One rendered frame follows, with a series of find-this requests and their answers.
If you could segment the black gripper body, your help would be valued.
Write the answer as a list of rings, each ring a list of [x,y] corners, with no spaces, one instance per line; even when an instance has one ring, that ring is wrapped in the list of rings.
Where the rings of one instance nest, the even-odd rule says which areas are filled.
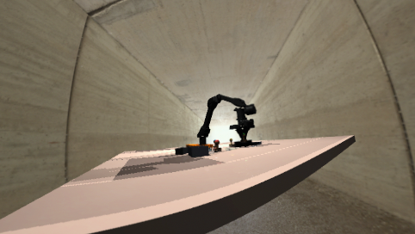
[[[243,119],[243,120],[245,120],[245,118],[247,118],[247,117],[245,117],[245,116],[239,116],[236,120],[238,121],[238,125],[231,125],[229,128],[230,128],[230,130],[233,130],[233,129],[236,129],[236,130],[239,130],[239,129],[251,129],[251,128],[255,128],[255,125],[254,124],[252,124],[252,126],[244,126],[243,124],[242,124],[242,126],[241,126],[241,119]]]

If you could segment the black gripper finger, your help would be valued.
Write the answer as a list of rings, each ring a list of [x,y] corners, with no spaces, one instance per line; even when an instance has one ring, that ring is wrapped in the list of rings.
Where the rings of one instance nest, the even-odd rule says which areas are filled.
[[[244,129],[235,130],[238,133],[238,135],[239,135],[239,137],[240,137],[241,140],[243,139],[243,133],[242,133],[243,130]]]
[[[243,130],[243,132],[242,132],[243,134],[245,134],[245,139],[246,139],[246,137],[247,137],[247,133],[248,133],[248,131],[249,131],[249,130],[250,130],[250,129],[244,129],[244,130]]]

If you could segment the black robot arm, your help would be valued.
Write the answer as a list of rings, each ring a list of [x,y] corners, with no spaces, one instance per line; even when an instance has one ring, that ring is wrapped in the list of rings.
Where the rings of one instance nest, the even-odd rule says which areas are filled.
[[[206,145],[207,144],[207,140],[206,138],[208,138],[208,134],[210,133],[209,129],[209,124],[213,115],[213,111],[216,109],[217,105],[222,101],[227,101],[227,102],[231,102],[233,105],[240,107],[240,108],[235,108],[233,111],[237,111],[237,116],[245,116],[246,115],[251,115],[251,114],[255,114],[256,113],[256,106],[254,103],[246,105],[245,101],[240,99],[240,98],[231,98],[229,96],[225,96],[225,95],[221,95],[218,94],[216,96],[213,96],[212,98],[208,99],[207,101],[207,114],[206,114],[206,118],[204,120],[204,124],[201,127],[200,131],[197,134],[197,138],[200,138],[200,145]],[[243,108],[242,108],[243,107]],[[249,119],[247,120],[247,118],[245,118],[245,120],[241,119],[241,126],[242,124],[244,126],[252,126],[252,124],[254,124],[254,120],[253,119]],[[203,136],[203,137],[202,137]]]

